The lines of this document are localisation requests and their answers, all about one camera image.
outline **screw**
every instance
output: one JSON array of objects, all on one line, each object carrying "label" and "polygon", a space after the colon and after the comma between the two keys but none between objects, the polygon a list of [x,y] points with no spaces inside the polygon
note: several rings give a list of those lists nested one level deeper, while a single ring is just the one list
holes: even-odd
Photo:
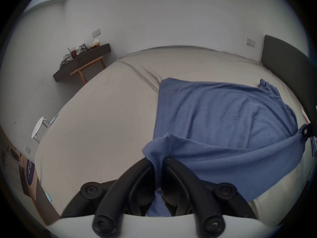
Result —
[{"label": "screw", "polygon": [[219,222],[218,221],[215,221],[214,223],[212,223],[211,225],[213,228],[216,228],[219,226]]},{"label": "screw", "polygon": [[87,193],[93,194],[98,190],[98,188],[94,185],[90,185],[86,188]]},{"label": "screw", "polygon": [[221,189],[220,189],[221,193],[224,194],[224,195],[228,195],[230,192],[231,192],[231,188],[228,187],[228,186],[223,186]]},{"label": "screw", "polygon": [[218,233],[223,231],[224,226],[219,217],[210,217],[204,223],[204,228],[209,233]]},{"label": "screw", "polygon": [[106,216],[96,216],[93,222],[93,230],[98,234],[111,234],[116,232],[113,221]]}]

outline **beige bed sheet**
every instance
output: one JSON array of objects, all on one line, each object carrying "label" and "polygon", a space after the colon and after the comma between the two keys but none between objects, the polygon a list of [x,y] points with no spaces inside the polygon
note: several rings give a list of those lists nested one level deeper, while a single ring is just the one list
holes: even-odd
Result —
[{"label": "beige bed sheet", "polygon": [[[143,158],[152,140],[161,80],[229,82],[257,87],[263,78],[305,123],[290,89],[259,63],[196,47],[156,48],[130,54],[90,80],[61,109],[35,156],[42,188],[59,214],[89,181],[120,177]],[[299,165],[252,202],[258,218],[277,225],[299,197],[315,165],[310,144]]]}]

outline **dark gray headboard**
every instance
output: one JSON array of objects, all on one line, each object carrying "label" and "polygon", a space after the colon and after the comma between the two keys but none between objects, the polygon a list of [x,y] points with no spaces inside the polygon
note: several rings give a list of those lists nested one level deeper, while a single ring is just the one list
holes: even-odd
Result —
[{"label": "dark gray headboard", "polygon": [[317,67],[297,48],[266,35],[261,62],[296,95],[310,121],[317,121]]}]

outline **blue cloth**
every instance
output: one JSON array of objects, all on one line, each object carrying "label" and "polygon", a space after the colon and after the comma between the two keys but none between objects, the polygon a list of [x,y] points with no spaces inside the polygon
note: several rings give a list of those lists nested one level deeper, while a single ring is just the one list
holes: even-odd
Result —
[{"label": "blue cloth", "polygon": [[[305,150],[293,110],[261,79],[259,88],[217,82],[161,82],[153,141],[143,149],[160,187],[172,155],[201,180],[229,182],[251,201],[296,167]],[[170,216],[154,202],[148,216]]]}]

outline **stool leg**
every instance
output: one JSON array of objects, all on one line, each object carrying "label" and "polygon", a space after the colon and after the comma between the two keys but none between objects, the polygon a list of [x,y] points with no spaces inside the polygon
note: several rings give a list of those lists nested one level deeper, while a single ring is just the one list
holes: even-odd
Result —
[{"label": "stool leg", "polygon": [[36,135],[34,136],[34,139],[35,139],[38,143],[40,143],[40,141],[36,138]]},{"label": "stool leg", "polygon": [[47,128],[46,124],[42,122],[42,124]]},{"label": "stool leg", "polygon": [[103,61],[103,58],[101,58],[101,64],[102,64],[102,67],[103,67],[103,69],[105,69],[106,68],[106,65],[105,65],[105,62]]},{"label": "stool leg", "polygon": [[83,74],[83,72],[80,70],[80,71],[78,72],[78,74],[79,74],[79,76],[80,76],[81,81],[83,82],[83,84],[84,84],[84,85],[87,84],[87,79],[85,78],[85,75]]}]

